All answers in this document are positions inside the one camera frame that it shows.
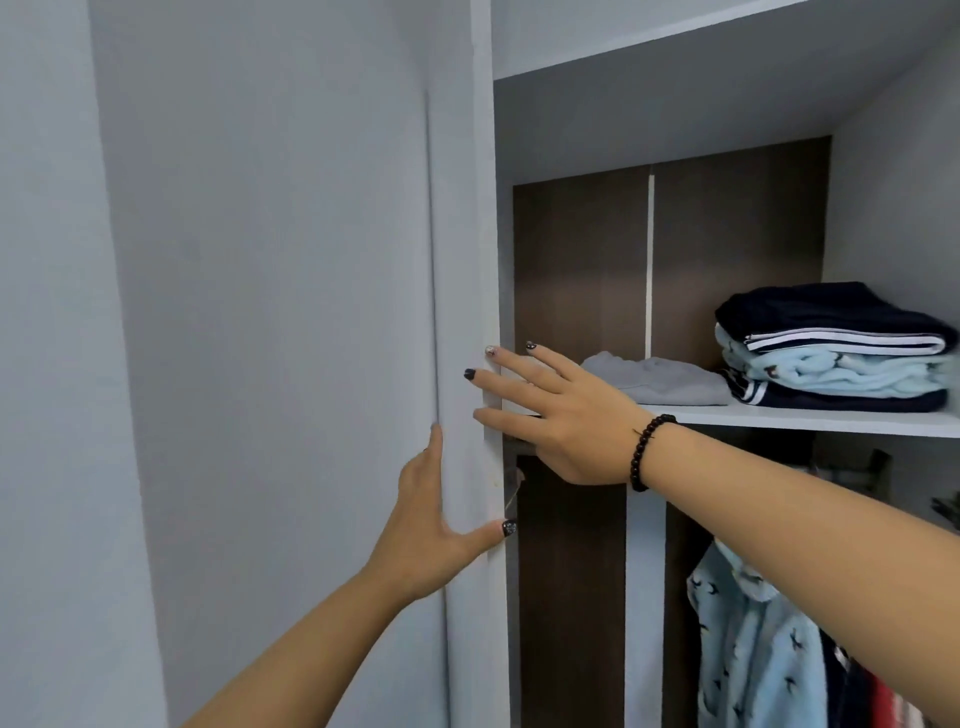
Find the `white cabinet door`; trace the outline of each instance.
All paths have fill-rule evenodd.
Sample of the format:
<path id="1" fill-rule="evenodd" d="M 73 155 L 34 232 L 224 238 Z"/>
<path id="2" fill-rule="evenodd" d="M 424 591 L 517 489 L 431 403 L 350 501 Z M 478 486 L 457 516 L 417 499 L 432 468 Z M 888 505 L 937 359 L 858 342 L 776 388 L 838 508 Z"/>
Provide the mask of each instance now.
<path id="1" fill-rule="evenodd" d="M 440 0 L 428 56 L 437 380 L 444 426 L 444 510 L 466 531 L 503 516 L 498 435 L 464 370 L 499 343 L 490 0 Z M 510 724 L 503 547 L 446 590 L 452 728 Z"/>

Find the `light blue shirt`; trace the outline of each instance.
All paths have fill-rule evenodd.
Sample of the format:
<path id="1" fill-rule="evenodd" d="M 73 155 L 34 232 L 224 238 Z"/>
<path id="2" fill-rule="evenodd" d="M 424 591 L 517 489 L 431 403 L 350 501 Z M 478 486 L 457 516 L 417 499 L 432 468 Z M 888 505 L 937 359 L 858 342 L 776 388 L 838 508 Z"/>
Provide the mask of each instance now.
<path id="1" fill-rule="evenodd" d="M 700 617 L 700 728 L 827 728 L 820 629 L 715 542 L 687 579 Z"/>

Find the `closet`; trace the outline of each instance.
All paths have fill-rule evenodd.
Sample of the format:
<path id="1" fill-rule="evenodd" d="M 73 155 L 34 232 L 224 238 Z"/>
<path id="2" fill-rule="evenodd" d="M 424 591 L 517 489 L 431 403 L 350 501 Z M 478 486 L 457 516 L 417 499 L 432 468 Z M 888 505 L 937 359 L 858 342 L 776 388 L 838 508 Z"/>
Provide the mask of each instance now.
<path id="1" fill-rule="evenodd" d="M 952 144 L 939 117 L 960 86 L 960 12 L 914 11 L 810 0 L 497 81 L 501 342 L 716 369 L 728 297 L 850 279 L 960 324 L 935 262 L 957 259 L 955 215 L 911 234 L 953 214 L 931 198 L 957 162 L 932 146 Z M 796 466 L 865 468 L 881 447 L 887 497 L 931 520 L 960 468 L 956 398 L 926 414 L 650 409 Z M 523 443 L 504 461 L 525 476 L 507 564 L 514 725 L 695 726 L 686 579 L 712 537 L 655 495 L 565 484 Z"/>

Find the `folded clothes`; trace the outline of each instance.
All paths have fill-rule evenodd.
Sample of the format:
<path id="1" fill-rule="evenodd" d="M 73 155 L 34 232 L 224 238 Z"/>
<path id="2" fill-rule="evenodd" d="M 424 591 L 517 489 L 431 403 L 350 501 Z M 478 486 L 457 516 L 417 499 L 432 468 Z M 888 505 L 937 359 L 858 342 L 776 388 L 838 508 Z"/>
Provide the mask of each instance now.
<path id="1" fill-rule="evenodd" d="M 877 356 L 841 353 L 831 345 L 753 353 L 719 324 L 716 340 L 724 361 L 749 379 L 838 397 L 907 399 L 948 386 L 950 356 Z"/>
<path id="2" fill-rule="evenodd" d="M 627 394 L 638 404 L 730 404 L 723 377 L 693 364 L 651 358 L 630 361 L 601 352 L 584 362 L 584 369 Z"/>
<path id="3" fill-rule="evenodd" d="M 724 372 L 733 396 L 746 404 L 779 409 L 819 409 L 834 412 L 936 412 L 947 404 L 947 390 L 919 397 L 880 399 L 837 397 L 790 389 L 774 381 L 756 381 L 732 369 Z"/>
<path id="4" fill-rule="evenodd" d="M 717 322 L 751 352 L 829 344 L 835 352 L 912 356 L 953 350 L 955 328 L 897 308 L 864 283 L 758 288 L 730 297 Z"/>

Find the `shelf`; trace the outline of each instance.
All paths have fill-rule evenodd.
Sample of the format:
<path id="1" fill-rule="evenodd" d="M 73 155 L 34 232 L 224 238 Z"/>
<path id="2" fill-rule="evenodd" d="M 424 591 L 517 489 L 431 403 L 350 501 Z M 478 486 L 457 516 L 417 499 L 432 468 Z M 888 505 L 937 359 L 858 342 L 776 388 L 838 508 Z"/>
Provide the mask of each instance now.
<path id="1" fill-rule="evenodd" d="M 805 429 L 817 432 L 862 432 L 874 435 L 960 438 L 960 418 L 948 412 L 877 414 L 774 409 L 750 404 L 723 407 L 648 406 L 655 414 L 670 414 L 684 425 Z"/>

